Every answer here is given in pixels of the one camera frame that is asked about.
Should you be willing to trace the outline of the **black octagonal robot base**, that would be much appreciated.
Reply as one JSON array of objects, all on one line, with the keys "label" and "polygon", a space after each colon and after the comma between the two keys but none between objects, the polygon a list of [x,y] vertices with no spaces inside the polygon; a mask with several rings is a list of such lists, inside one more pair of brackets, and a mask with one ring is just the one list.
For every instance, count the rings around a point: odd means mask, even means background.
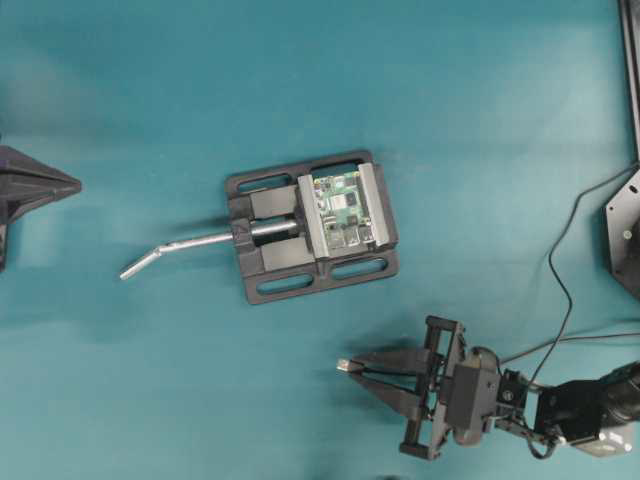
[{"label": "black octagonal robot base", "polygon": [[605,206],[613,278],[639,299],[639,171]]}]

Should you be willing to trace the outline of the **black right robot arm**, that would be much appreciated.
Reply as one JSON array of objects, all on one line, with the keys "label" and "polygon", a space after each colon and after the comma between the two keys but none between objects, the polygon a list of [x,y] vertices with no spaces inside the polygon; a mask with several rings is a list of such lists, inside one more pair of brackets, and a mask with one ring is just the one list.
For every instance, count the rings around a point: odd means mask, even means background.
[{"label": "black right robot arm", "polygon": [[639,420],[639,365],[557,386],[502,367],[484,347],[467,348],[462,323],[429,316],[422,346],[338,361],[338,370],[406,421],[402,453],[439,458],[447,440],[475,446],[498,428],[526,441],[537,459],[559,445],[595,457],[628,453]]}]

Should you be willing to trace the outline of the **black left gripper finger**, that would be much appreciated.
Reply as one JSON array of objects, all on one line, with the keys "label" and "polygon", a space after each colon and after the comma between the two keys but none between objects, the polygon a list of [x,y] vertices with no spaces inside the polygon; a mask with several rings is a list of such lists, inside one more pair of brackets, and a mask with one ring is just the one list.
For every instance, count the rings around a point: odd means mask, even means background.
[{"label": "black left gripper finger", "polygon": [[1,270],[8,258],[9,226],[31,210],[82,191],[80,180],[10,146],[1,146]]}]

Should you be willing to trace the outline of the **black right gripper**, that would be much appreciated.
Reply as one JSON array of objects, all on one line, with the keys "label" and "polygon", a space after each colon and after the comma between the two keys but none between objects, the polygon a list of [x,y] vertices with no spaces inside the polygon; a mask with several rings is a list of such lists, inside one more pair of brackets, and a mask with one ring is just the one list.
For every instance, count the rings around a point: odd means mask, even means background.
[{"label": "black right gripper", "polygon": [[[362,354],[348,361],[348,372],[394,412],[417,416],[407,421],[401,453],[437,459],[452,431],[445,416],[454,368],[465,359],[465,328],[461,322],[434,315],[426,317],[426,325],[424,348]],[[389,382],[389,378],[414,383],[409,388]]]}]

